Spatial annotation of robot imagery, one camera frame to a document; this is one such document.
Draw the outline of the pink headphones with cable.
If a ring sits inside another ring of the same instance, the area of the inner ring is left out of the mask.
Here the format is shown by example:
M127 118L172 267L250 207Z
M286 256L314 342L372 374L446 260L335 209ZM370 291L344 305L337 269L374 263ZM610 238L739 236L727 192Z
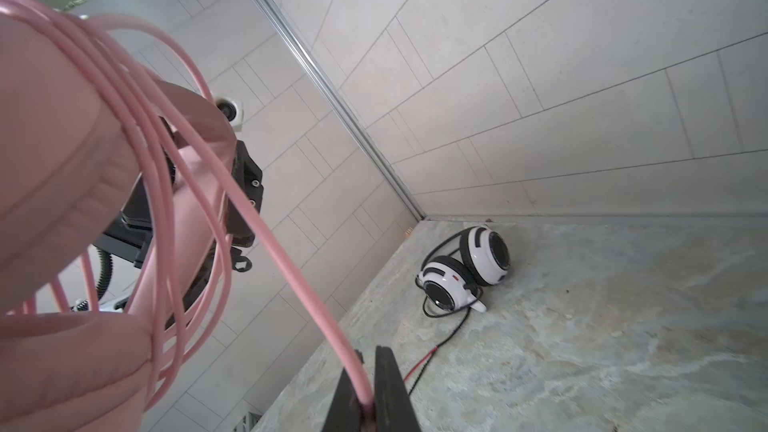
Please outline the pink headphones with cable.
M341 359L361 427L374 393L337 322L232 175L236 138L205 83L167 83L113 38L163 32L1 0L1 427L136 431L210 336L231 287L234 207ZM152 239L122 313L75 312L60 284L127 203Z

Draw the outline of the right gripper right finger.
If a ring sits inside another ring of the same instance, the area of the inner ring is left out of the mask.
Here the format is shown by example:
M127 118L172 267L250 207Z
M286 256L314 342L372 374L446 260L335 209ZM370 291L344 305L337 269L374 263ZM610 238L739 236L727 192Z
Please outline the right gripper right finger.
M375 418L378 432L421 432L421 427L391 348L375 350Z

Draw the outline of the white black headphones with cable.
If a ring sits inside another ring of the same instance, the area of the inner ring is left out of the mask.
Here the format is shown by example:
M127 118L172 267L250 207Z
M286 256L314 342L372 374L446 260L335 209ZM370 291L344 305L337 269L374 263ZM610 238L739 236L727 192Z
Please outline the white black headphones with cable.
M462 313L453 331L437 343L405 375L413 393L437 353L457 335L473 311L485 312L484 290L501 284L512 271L511 256L502 236L487 226L460 230L440 242L423 259L414 279L424 293L422 313L442 319Z

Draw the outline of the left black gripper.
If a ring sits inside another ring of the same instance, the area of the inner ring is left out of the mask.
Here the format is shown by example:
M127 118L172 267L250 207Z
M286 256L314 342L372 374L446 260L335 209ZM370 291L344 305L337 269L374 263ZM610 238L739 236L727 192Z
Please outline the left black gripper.
M161 118L168 132L171 134L176 146L183 148L187 146L186 140L179 132L171 132L171 127L166 119ZM213 122L208 121L195 124L190 120L192 127L205 137L205 133L214 132L214 138L223 136L223 119ZM234 159L232 165L232 177L236 184L240 186L246 197L249 199L251 207L256 212L261 212L264 186L263 171L250 157L245 143L235 138ZM167 166L170 173L170 183L176 182L176 166L165 153ZM237 211L230 199L227 199L226 210L226 231L232 235L232 245L230 247L230 257L236 272L247 272L251 269L250 259L245 259L243 249L251 247L255 241L255 234L247 225L241 214ZM100 302L105 293L112 284L114 275L114 259L118 263L122 260L125 265L132 265L140 270L149 250L153 238L152 220L145 186L141 176L136 180L131 194L122 207L120 213L114 221L95 241L95 251L98 254L100 268L95 290ZM213 258L215 251L215 242L209 249L209 252L203 261L191 285L183 296L184 310L188 311L193 303L202 295L205 286L208 284L213 267ZM127 305L131 292L123 294L111 303L114 305L101 306L104 311L123 311Z

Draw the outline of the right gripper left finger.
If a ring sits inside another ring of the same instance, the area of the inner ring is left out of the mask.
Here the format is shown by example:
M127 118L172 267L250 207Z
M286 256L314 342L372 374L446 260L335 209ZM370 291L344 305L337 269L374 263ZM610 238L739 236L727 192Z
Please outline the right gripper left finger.
M352 381L347 371L342 369L321 431L359 432L362 420L362 408Z

